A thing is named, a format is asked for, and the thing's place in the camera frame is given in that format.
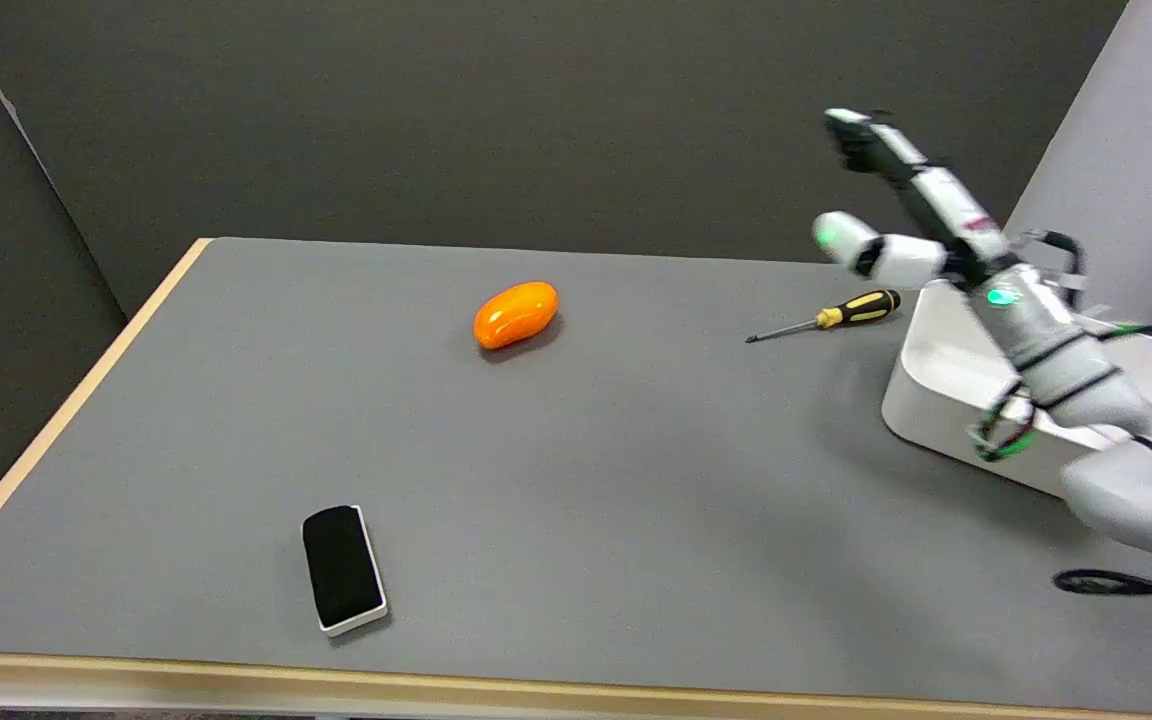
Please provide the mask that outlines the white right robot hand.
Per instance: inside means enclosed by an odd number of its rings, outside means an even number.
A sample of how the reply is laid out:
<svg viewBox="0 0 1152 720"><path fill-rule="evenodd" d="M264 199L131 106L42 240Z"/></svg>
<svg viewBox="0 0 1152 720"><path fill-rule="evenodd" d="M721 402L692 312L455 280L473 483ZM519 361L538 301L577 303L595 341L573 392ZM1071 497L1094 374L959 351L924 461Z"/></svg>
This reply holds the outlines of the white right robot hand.
<svg viewBox="0 0 1152 720"><path fill-rule="evenodd" d="M833 263L890 288L945 279L961 291L1020 264L1005 232L956 174L901 129L846 108L826 109L824 124L846 169L882 179L918 232L876 232L849 211L826 211L814 218L812 237Z"/></svg>

